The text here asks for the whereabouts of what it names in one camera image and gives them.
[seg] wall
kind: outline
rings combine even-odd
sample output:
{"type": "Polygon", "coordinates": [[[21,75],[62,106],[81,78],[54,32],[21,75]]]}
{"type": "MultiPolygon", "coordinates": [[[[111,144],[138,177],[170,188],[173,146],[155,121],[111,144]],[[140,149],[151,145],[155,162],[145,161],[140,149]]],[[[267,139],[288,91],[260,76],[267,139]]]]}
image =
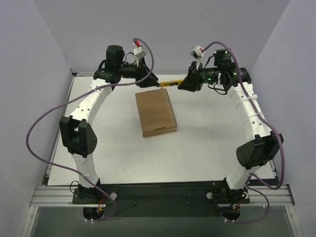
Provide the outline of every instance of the wall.
{"type": "Polygon", "coordinates": [[[306,237],[316,236],[315,8],[291,0],[251,72],[265,116],[284,135],[286,183],[306,237]]]}
{"type": "MultiPolygon", "coordinates": [[[[72,75],[32,0],[1,0],[0,22],[0,235],[17,237],[45,167],[26,149],[26,133],[43,112],[65,101],[72,75]]],[[[31,136],[44,158],[61,112],[31,136]]]]}
{"type": "Polygon", "coordinates": [[[250,70],[288,2],[35,0],[73,72],[94,72],[108,45],[129,52],[139,37],[154,52],[157,74],[185,74],[190,49],[214,40],[228,44],[250,70]]]}

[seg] cardboard box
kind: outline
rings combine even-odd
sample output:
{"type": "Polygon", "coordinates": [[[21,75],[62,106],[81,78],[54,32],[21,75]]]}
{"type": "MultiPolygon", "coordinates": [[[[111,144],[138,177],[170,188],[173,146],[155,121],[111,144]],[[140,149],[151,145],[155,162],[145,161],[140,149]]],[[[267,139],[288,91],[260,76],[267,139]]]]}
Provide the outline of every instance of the cardboard box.
{"type": "Polygon", "coordinates": [[[166,89],[140,92],[135,96],[143,137],[177,130],[177,121],[166,89]]]}

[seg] purple hose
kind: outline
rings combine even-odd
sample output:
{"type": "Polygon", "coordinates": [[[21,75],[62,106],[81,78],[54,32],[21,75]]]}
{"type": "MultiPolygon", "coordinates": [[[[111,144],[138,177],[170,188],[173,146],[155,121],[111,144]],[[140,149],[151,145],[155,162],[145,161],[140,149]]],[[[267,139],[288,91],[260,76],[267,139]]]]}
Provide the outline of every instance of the purple hose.
{"type": "MultiPolygon", "coordinates": [[[[144,44],[144,46],[146,46],[146,48],[148,49],[148,51],[149,51],[149,53],[150,53],[150,56],[151,56],[151,58],[152,58],[152,66],[151,66],[149,72],[146,74],[146,76],[144,76],[142,79],[140,79],[140,80],[138,80],[138,81],[131,82],[131,83],[102,85],[102,86],[98,87],[99,89],[102,89],[102,88],[105,88],[105,87],[108,87],[108,86],[134,85],[134,84],[138,84],[138,83],[140,83],[140,82],[146,80],[147,77],[149,77],[149,75],[152,73],[152,71],[153,71],[153,69],[154,69],[154,56],[153,56],[153,52],[151,51],[151,49],[149,48],[149,46],[148,46],[143,40],[141,40],[141,39],[139,39],[139,38],[134,38],[134,39],[133,39],[134,42],[135,42],[136,40],[140,41],[141,43],[144,44]]],[[[47,112],[45,112],[43,115],[41,115],[41,116],[32,124],[32,126],[30,127],[30,129],[29,129],[29,131],[28,131],[28,133],[27,133],[27,135],[26,135],[25,143],[26,143],[27,149],[29,150],[29,152],[30,152],[35,158],[37,158],[37,159],[39,159],[40,161],[45,162],[45,163],[47,163],[47,164],[51,164],[51,165],[54,165],[54,166],[57,166],[57,167],[60,167],[60,168],[63,168],[63,169],[67,169],[67,170],[70,170],[70,171],[72,171],[72,172],[77,173],[78,175],[82,176],[82,177],[85,179],[85,181],[87,181],[89,184],[91,184],[93,187],[95,187],[98,191],[100,191],[102,194],[104,194],[104,195],[114,204],[115,210],[114,210],[114,212],[113,212],[112,214],[110,214],[110,215],[108,215],[108,216],[105,216],[105,217],[102,217],[102,218],[100,218],[100,219],[98,219],[98,220],[95,220],[95,221],[103,221],[103,220],[105,220],[105,219],[108,219],[109,217],[114,216],[115,213],[116,213],[116,211],[117,211],[117,205],[116,205],[115,201],[110,197],[110,195],[108,195],[108,194],[107,194],[105,191],[103,191],[101,188],[99,188],[98,186],[96,186],[95,184],[93,184],[93,183],[92,183],[88,178],[86,178],[86,177],[84,176],[84,174],[82,174],[81,172],[79,172],[79,171],[77,171],[77,170],[75,170],[75,169],[72,169],[72,168],[70,168],[70,167],[67,167],[67,166],[64,166],[64,165],[61,165],[61,164],[56,164],[56,163],[53,163],[53,162],[50,162],[50,161],[47,161],[47,160],[41,158],[40,156],[38,156],[37,154],[35,154],[35,152],[31,149],[31,147],[30,147],[30,141],[29,141],[32,130],[34,129],[34,127],[36,126],[36,124],[38,124],[38,122],[41,121],[46,115],[48,115],[49,113],[51,113],[51,112],[53,112],[53,111],[55,111],[55,110],[57,110],[57,109],[59,109],[59,108],[65,106],[65,105],[71,104],[72,102],[75,102],[75,101],[77,101],[77,100],[79,100],[79,99],[81,99],[81,98],[83,98],[83,97],[85,97],[85,96],[87,96],[87,95],[89,95],[89,94],[91,94],[91,93],[93,93],[93,92],[95,92],[95,91],[94,91],[94,90],[90,90],[90,91],[86,92],[85,94],[83,94],[83,95],[81,95],[81,96],[79,96],[79,97],[77,97],[77,98],[75,98],[75,99],[73,99],[73,100],[71,100],[71,101],[68,101],[68,102],[65,103],[65,104],[58,105],[58,106],[56,106],[56,107],[54,107],[54,108],[48,110],[47,112]]]]}
{"type": "MultiPolygon", "coordinates": [[[[240,83],[240,86],[243,90],[243,92],[245,93],[246,97],[249,97],[249,94],[248,92],[246,91],[245,87],[243,86],[242,84],[242,80],[241,80],[241,74],[240,74],[240,68],[239,68],[239,65],[238,65],[238,62],[237,62],[237,59],[234,55],[234,53],[232,52],[232,50],[224,43],[222,42],[219,42],[219,41],[214,41],[212,43],[210,43],[205,49],[202,50],[202,52],[205,52],[208,48],[210,48],[213,44],[219,44],[221,46],[223,46],[232,56],[234,62],[235,62],[235,65],[236,65],[236,70],[237,70],[237,75],[238,75],[238,80],[239,80],[239,83],[240,83]]],[[[279,133],[277,132],[277,130],[271,125],[269,124],[260,114],[259,114],[259,111],[256,107],[256,105],[254,104],[253,100],[252,99],[249,99],[249,102],[250,104],[252,105],[254,111],[256,112],[258,118],[266,125],[268,126],[272,131],[273,133],[276,135],[276,139],[277,139],[277,143],[278,143],[278,146],[280,148],[280,154],[281,154],[281,177],[280,177],[280,182],[278,183],[277,186],[275,187],[272,187],[270,186],[269,184],[267,184],[265,181],[263,181],[262,179],[260,179],[256,174],[254,173],[251,173],[250,175],[256,177],[263,185],[267,186],[269,189],[272,189],[272,190],[277,190],[279,189],[282,184],[283,184],[283,181],[284,181],[284,173],[285,173],[285,158],[284,158],[284,150],[283,150],[283,145],[282,145],[282,141],[281,141],[281,138],[280,138],[280,135],[279,133]]]]}
{"type": "Polygon", "coordinates": [[[248,185],[246,185],[246,187],[248,189],[254,191],[254,192],[257,192],[257,193],[261,194],[267,200],[267,210],[266,210],[265,214],[262,217],[260,217],[258,219],[255,219],[255,220],[251,220],[251,221],[232,221],[232,220],[229,220],[229,219],[225,218],[225,220],[227,220],[228,222],[231,222],[231,223],[234,223],[234,224],[251,224],[251,223],[255,223],[255,222],[258,222],[258,221],[261,221],[261,220],[265,219],[266,216],[268,215],[269,210],[270,210],[270,203],[269,203],[269,200],[268,200],[267,196],[264,195],[262,192],[249,187],[248,185]]]}

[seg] purple cable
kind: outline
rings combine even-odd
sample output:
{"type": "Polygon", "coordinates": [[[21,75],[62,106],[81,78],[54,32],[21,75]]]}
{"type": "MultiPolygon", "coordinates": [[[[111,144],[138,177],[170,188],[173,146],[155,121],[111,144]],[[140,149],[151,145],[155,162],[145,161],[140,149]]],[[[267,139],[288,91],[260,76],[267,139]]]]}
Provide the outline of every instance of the purple cable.
{"type": "MultiPolygon", "coordinates": [[[[237,75],[238,75],[238,80],[239,80],[239,83],[240,83],[240,86],[243,90],[243,92],[245,93],[246,97],[249,98],[249,94],[248,92],[246,91],[244,85],[242,84],[242,79],[241,79],[241,74],[240,74],[240,68],[239,68],[239,65],[238,65],[238,62],[237,62],[237,59],[234,55],[234,53],[232,52],[232,50],[224,43],[220,42],[220,41],[214,41],[212,43],[210,43],[205,49],[202,50],[202,52],[205,52],[208,48],[210,48],[213,44],[219,44],[221,46],[223,46],[232,56],[234,62],[235,62],[235,65],[236,65],[236,70],[237,70],[237,75]]],[[[276,135],[276,139],[277,139],[277,143],[278,143],[278,146],[280,148],[280,154],[281,154],[281,177],[280,177],[280,182],[278,183],[277,186],[275,187],[272,187],[271,185],[267,184],[265,181],[263,181],[262,179],[260,179],[256,174],[254,173],[251,173],[250,175],[256,177],[256,179],[258,179],[263,185],[267,186],[269,189],[272,189],[272,190],[277,190],[279,189],[282,184],[283,184],[283,181],[284,181],[284,173],[285,173],[285,158],[284,158],[284,150],[283,150],[283,145],[282,145],[282,141],[281,141],[281,138],[280,138],[280,135],[279,133],[277,132],[277,130],[271,125],[269,124],[260,114],[259,114],[259,111],[256,107],[256,105],[254,104],[253,100],[252,99],[249,99],[249,102],[250,104],[252,105],[254,111],[256,112],[258,118],[266,125],[268,126],[272,131],[273,133],[276,135]]]]}
{"type": "MultiPolygon", "coordinates": [[[[153,56],[153,52],[151,51],[151,49],[149,48],[149,46],[148,46],[143,40],[141,40],[141,39],[139,39],[139,38],[134,38],[134,39],[133,39],[134,42],[135,42],[136,40],[140,41],[141,43],[144,44],[144,46],[146,46],[146,48],[148,49],[148,51],[149,51],[149,53],[150,53],[150,56],[151,56],[151,58],[152,58],[152,66],[151,66],[149,72],[146,74],[146,76],[144,76],[142,79],[140,79],[140,80],[138,80],[138,81],[131,82],[131,83],[102,85],[102,86],[99,86],[99,87],[98,87],[99,89],[102,89],[102,88],[105,88],[105,87],[108,87],[108,86],[134,85],[134,84],[138,84],[138,83],[140,83],[140,82],[146,80],[147,77],[149,77],[149,75],[152,73],[152,71],[153,71],[153,69],[154,69],[154,56],[153,56]]],[[[112,214],[110,214],[110,215],[108,215],[108,216],[105,216],[105,217],[102,217],[102,218],[100,218],[100,219],[98,219],[98,220],[95,220],[95,221],[103,221],[103,220],[108,219],[109,217],[114,216],[115,213],[116,213],[116,211],[117,211],[117,205],[116,205],[115,201],[110,197],[110,195],[108,195],[108,194],[107,194],[105,191],[103,191],[101,188],[99,188],[98,186],[96,186],[95,184],[93,184],[93,183],[92,183],[88,178],[86,178],[86,177],[84,176],[84,174],[82,174],[81,172],[79,172],[79,171],[77,171],[77,170],[75,170],[75,169],[72,169],[72,168],[70,168],[70,167],[67,167],[67,166],[64,166],[64,165],[61,165],[61,164],[56,164],[56,163],[53,163],[53,162],[50,162],[50,161],[47,161],[47,160],[41,158],[40,156],[38,156],[38,155],[31,149],[30,141],[29,141],[32,130],[34,129],[34,127],[36,126],[36,124],[38,124],[38,122],[41,121],[46,115],[48,115],[49,113],[51,113],[51,112],[53,112],[53,111],[55,111],[55,110],[57,110],[57,109],[59,109],[59,108],[65,106],[65,105],[71,104],[72,102],[75,102],[75,101],[77,101],[77,100],[79,100],[79,99],[81,99],[81,98],[83,98],[83,97],[85,97],[85,96],[87,96],[87,95],[89,95],[89,94],[91,94],[91,93],[93,93],[93,92],[95,92],[95,91],[94,91],[94,90],[90,90],[90,91],[86,92],[85,94],[83,94],[83,95],[81,95],[81,96],[79,96],[79,97],[77,97],[77,98],[75,98],[75,99],[73,99],[73,100],[71,100],[71,101],[68,101],[68,102],[66,102],[66,103],[64,103],[64,104],[62,104],[62,105],[58,105],[58,106],[56,106],[56,107],[54,107],[54,108],[48,110],[47,112],[45,112],[43,115],[41,115],[41,116],[32,124],[32,126],[30,127],[30,129],[29,129],[29,131],[28,131],[28,133],[27,133],[27,135],[26,135],[25,143],[26,143],[27,149],[29,150],[29,152],[30,152],[35,158],[37,158],[37,159],[39,159],[40,161],[45,162],[45,163],[47,163],[47,164],[51,164],[51,165],[54,165],[54,166],[57,166],[57,167],[60,167],[60,168],[63,168],[63,169],[67,169],[67,170],[70,170],[70,171],[72,171],[72,172],[77,173],[78,175],[82,176],[82,177],[85,179],[85,181],[87,181],[89,184],[91,184],[93,187],[95,187],[98,191],[100,191],[102,194],[104,194],[104,195],[113,203],[113,205],[114,205],[114,207],[115,207],[115,210],[114,210],[114,212],[113,212],[112,214]]]]}
{"type": "Polygon", "coordinates": [[[228,222],[231,222],[231,223],[234,223],[234,224],[251,224],[251,223],[255,223],[255,222],[258,222],[258,221],[261,221],[261,220],[265,219],[266,216],[268,215],[269,210],[270,210],[270,203],[269,203],[269,200],[268,200],[267,196],[264,195],[262,192],[260,192],[260,191],[258,191],[258,190],[255,190],[255,189],[253,189],[253,188],[251,188],[251,187],[249,187],[248,185],[246,185],[246,187],[247,187],[248,189],[254,191],[254,192],[257,192],[257,193],[261,194],[261,195],[266,199],[266,201],[267,201],[267,210],[266,210],[265,214],[264,214],[262,217],[260,217],[260,218],[258,218],[258,219],[255,219],[255,220],[251,220],[251,221],[232,221],[232,220],[230,220],[230,219],[225,218],[225,220],[227,220],[228,222]]]}

